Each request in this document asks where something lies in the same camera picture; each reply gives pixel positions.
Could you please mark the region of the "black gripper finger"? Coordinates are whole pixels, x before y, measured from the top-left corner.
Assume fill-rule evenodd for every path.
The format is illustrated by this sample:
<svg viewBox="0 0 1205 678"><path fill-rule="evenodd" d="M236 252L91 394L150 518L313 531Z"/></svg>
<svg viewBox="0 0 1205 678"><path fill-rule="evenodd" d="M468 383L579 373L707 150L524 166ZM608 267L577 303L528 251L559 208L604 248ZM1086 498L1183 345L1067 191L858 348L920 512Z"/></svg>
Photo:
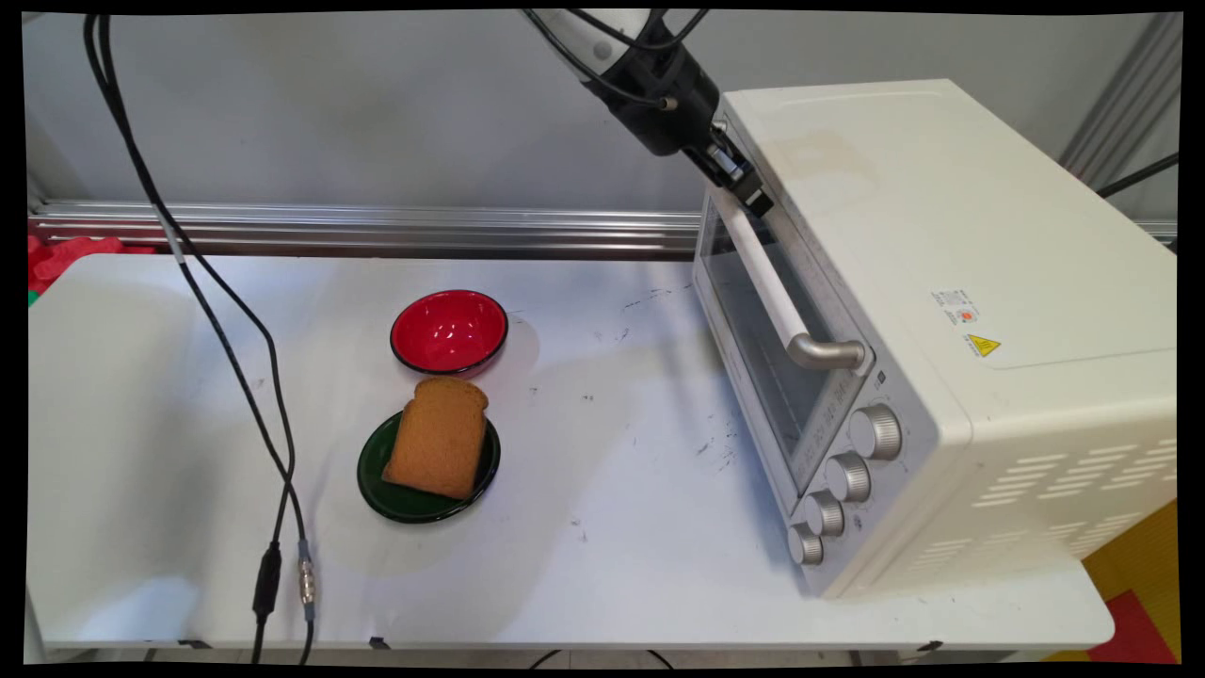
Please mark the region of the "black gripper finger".
<svg viewBox="0 0 1205 678"><path fill-rule="evenodd" d="M711 138L711 158L718 171L719 185L731 193L751 216L765 216L772 210L774 201L752 160L729 137L727 126L712 128Z"/></svg>
<svg viewBox="0 0 1205 678"><path fill-rule="evenodd" d="M684 157L701 171L711 182L737 201L743 201L741 193L745 179L745 158L725 141L709 141L707 143L688 143L684 146Z"/></svg>

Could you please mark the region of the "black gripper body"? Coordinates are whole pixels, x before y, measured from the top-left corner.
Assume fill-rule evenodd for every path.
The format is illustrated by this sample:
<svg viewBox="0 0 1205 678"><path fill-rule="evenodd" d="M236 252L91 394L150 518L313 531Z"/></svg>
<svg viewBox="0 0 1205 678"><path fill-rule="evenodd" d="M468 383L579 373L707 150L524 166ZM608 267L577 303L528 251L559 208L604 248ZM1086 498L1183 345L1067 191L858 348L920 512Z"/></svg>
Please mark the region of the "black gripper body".
<svg viewBox="0 0 1205 678"><path fill-rule="evenodd" d="M719 90L683 43L611 51L602 82L602 102L651 154L703 160L725 146L715 126Z"/></svg>

